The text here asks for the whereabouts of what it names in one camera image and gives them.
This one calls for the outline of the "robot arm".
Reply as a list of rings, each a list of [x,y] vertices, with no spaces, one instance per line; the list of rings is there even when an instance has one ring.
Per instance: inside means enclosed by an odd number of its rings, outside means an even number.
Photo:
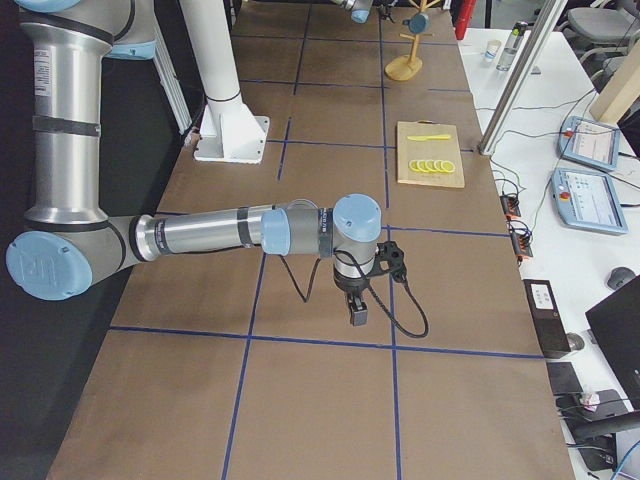
[[[331,0],[331,2],[349,12],[351,20],[358,24],[364,24],[368,20],[373,4],[372,0]]]
[[[19,26],[19,8],[1,4],[1,242],[22,229],[34,202],[32,43]],[[168,102],[149,61],[107,59],[103,63],[102,206],[114,215],[154,211],[178,152]],[[7,272],[1,274],[1,333],[28,329],[96,327],[112,316],[126,274],[65,302],[25,294]]]

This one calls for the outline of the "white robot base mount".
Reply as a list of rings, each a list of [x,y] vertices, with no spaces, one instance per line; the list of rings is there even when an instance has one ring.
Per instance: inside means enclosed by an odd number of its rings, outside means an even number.
[[[270,119],[253,115],[243,101],[223,3],[190,0],[180,6],[206,100],[195,159],[260,163]]]

